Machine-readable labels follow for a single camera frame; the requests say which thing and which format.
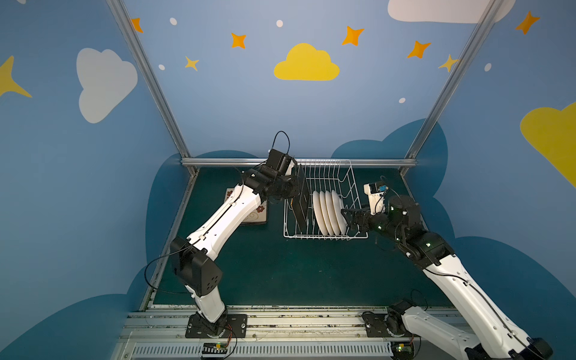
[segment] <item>aluminum frame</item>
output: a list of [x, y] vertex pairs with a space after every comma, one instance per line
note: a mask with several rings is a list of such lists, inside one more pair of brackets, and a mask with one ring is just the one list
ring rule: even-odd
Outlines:
[[[322, 164], [332, 161], [350, 161], [355, 168], [413, 168], [416, 166], [416, 159], [325, 159], [325, 158], [298, 158], [296, 161], [307, 164]], [[266, 162], [265, 158], [208, 158], [190, 157], [183, 158], [184, 166], [245, 166], [251, 167]]]
[[[456, 67], [450, 72], [450, 75], [448, 76], [448, 79], [446, 80], [444, 87], [440, 91], [440, 94], [438, 95], [438, 98], [436, 99], [434, 106], [432, 106], [432, 110], [430, 110], [428, 117], [426, 117], [426, 120], [424, 120], [424, 123], [422, 124], [422, 127], [418, 131], [416, 138], [414, 138], [412, 145], [410, 145], [410, 148], [408, 149], [405, 158], [416, 159], [416, 156], [420, 152], [420, 149], [422, 148], [426, 139], [432, 132], [434, 125], [436, 125], [436, 122], [440, 118], [440, 115], [446, 108], [448, 101], [450, 100], [450, 98], [456, 91], [456, 88], [460, 84], [460, 81], [464, 77], [466, 70], [468, 70], [468, 68], [470, 67], [472, 60], [478, 53], [478, 50], [480, 50], [480, 47], [484, 43], [484, 40], [488, 36], [490, 30], [492, 29], [492, 26], [494, 26], [495, 23], [494, 19], [496, 18], [496, 14], [503, 2], [504, 0], [491, 0], [490, 3], [488, 3], [488, 5], [486, 6], [484, 13], [480, 17], [478, 24], [472, 31], [472, 34], [470, 35], [468, 42], [466, 43], [464, 49], [462, 50], [462, 53], [460, 54], [459, 61], [456, 63]], [[407, 171], [408, 168], [406, 166], [403, 166], [402, 169], [400, 170], [400, 174], [404, 175], [406, 174]]]
[[[184, 195], [182, 197], [182, 201], [180, 202], [178, 212], [176, 213], [176, 217], [174, 218], [174, 222], [172, 223], [172, 227], [170, 228], [170, 233], [168, 234], [168, 238], [166, 239], [166, 243], [164, 244], [164, 248], [162, 249], [161, 256], [166, 255], [170, 251], [170, 242], [178, 234], [178, 229], [180, 228], [182, 217], [184, 216], [184, 212], [186, 211], [186, 207], [188, 206], [188, 201], [190, 200], [190, 195], [192, 194], [192, 189], [194, 188], [194, 184], [196, 184], [197, 178], [198, 178], [197, 173], [195, 176], [190, 176], [190, 180], [188, 181], [188, 185], [186, 186], [186, 190], [184, 191]], [[158, 260], [156, 268], [154, 269], [154, 273], [150, 278], [150, 283], [154, 287], [158, 287], [158, 285], [160, 284], [160, 281], [162, 280], [162, 275], [164, 274], [164, 269], [166, 268], [167, 261], [168, 261], [167, 256], [162, 257], [160, 260]], [[144, 311], [148, 308], [148, 304], [151, 301], [151, 299], [153, 299], [153, 294], [155, 293], [156, 292], [154, 289], [152, 289], [150, 286], [147, 287], [146, 293], [142, 298], [142, 303], [140, 304], [140, 311]]]
[[[169, 346], [187, 344], [200, 346], [213, 339], [186, 339], [184, 336], [188, 318], [196, 310], [194, 305], [153, 309], [134, 312], [120, 334], [112, 360], [130, 359], [139, 344]], [[372, 345], [390, 341], [409, 342], [410, 338], [368, 338], [362, 313], [372, 311], [386, 313], [383, 306], [229, 306], [230, 314], [248, 315], [247, 336], [238, 344], [315, 344], [318, 342], [339, 344]], [[455, 326], [459, 330], [471, 332], [469, 325], [455, 308], [430, 308], [430, 315]], [[370, 354], [355, 354], [359, 357]], [[266, 354], [252, 354], [253, 357], [266, 357]]]
[[[134, 60], [140, 69], [142, 77], [146, 81], [146, 85], [150, 89], [150, 94], [158, 106], [158, 110], [160, 111], [160, 115], [164, 119], [168, 131], [170, 132], [176, 147], [178, 148], [178, 152], [180, 155], [184, 157], [190, 157], [190, 152], [188, 151], [188, 147], [186, 147], [186, 142], [184, 141], [184, 137], [180, 132], [180, 128], [178, 128], [178, 124], [176, 123], [176, 119], [174, 118], [174, 114], [170, 110], [170, 106], [168, 105], [168, 101], [160, 88], [160, 84], [158, 83], [158, 79], [154, 75], [154, 71], [150, 65], [150, 61], [146, 56], [146, 51], [142, 47], [142, 43], [132, 26], [132, 22], [130, 20], [130, 15], [128, 14], [128, 10], [124, 5], [122, 0], [107, 0], [108, 6], [112, 14], [114, 15], [114, 19], [126, 40], [128, 48], [132, 52]], [[194, 175], [196, 169], [190, 168], [191, 175]]]

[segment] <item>white cloud decal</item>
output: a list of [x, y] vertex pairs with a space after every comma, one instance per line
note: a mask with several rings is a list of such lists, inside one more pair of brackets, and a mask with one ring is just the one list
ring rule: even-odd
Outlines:
[[80, 112], [93, 124], [102, 121], [138, 82], [134, 65], [122, 61], [112, 50], [80, 50], [76, 71], [84, 88], [80, 94]]
[[[504, 0], [496, 21], [508, 14], [516, 0]], [[475, 24], [490, 0], [390, 0], [388, 14], [399, 21]]]

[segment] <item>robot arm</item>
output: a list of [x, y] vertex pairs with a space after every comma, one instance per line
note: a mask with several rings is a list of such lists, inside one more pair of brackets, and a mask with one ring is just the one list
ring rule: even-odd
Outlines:
[[[369, 198], [381, 195], [383, 203], [387, 192], [384, 183], [369, 185], [374, 185], [368, 187], [373, 189], [367, 192]], [[373, 214], [376, 202], [371, 199], [370, 206], [342, 210], [348, 225], [393, 239], [406, 257], [446, 294], [474, 330], [474, 334], [462, 332], [404, 300], [389, 309], [386, 325], [390, 334], [418, 334], [462, 360], [550, 358], [550, 346], [542, 339], [531, 339], [514, 324], [472, 279], [450, 245], [440, 235], [424, 229], [420, 206], [412, 198], [394, 196], [386, 212], [381, 209]]]
[[242, 173], [241, 184], [198, 230], [186, 239], [176, 237], [170, 245], [173, 272], [196, 302], [198, 321], [208, 336], [218, 337], [226, 325], [226, 307], [218, 291], [222, 271], [214, 260], [246, 216], [272, 196], [295, 198], [298, 224], [305, 226], [309, 201], [305, 178], [294, 158], [274, 149], [265, 164]]

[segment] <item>green tabletop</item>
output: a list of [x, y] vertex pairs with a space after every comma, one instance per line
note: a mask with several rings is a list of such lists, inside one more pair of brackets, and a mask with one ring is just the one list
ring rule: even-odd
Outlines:
[[[362, 186], [385, 175], [399, 194], [407, 194], [396, 169], [354, 169], [362, 203]], [[226, 188], [239, 174], [233, 168], [202, 168], [192, 190], [178, 235], [187, 237], [222, 205]], [[430, 306], [450, 301], [385, 238], [290, 239], [282, 234], [283, 204], [269, 204], [268, 222], [240, 226], [226, 242], [216, 263], [223, 271], [220, 295], [227, 305], [367, 305], [387, 306], [409, 298], [412, 289]], [[160, 289], [186, 291], [168, 271]], [[419, 294], [414, 300], [424, 306]], [[158, 292], [155, 304], [193, 304], [186, 294]]]

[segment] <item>dish rack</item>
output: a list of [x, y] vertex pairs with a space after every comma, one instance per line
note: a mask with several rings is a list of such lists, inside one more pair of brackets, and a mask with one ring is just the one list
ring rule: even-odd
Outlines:
[[356, 188], [356, 179], [350, 160], [299, 160], [299, 171], [303, 171], [310, 189], [310, 203], [308, 204], [308, 216], [306, 229], [301, 231], [296, 224], [296, 218], [292, 212], [290, 202], [284, 201], [284, 237], [287, 238], [316, 238], [333, 240], [350, 240], [354, 238], [368, 238], [367, 233], [354, 231], [350, 228], [341, 235], [322, 235], [314, 216], [312, 193], [314, 191], [332, 191], [340, 195], [345, 209], [359, 209], [360, 197]]

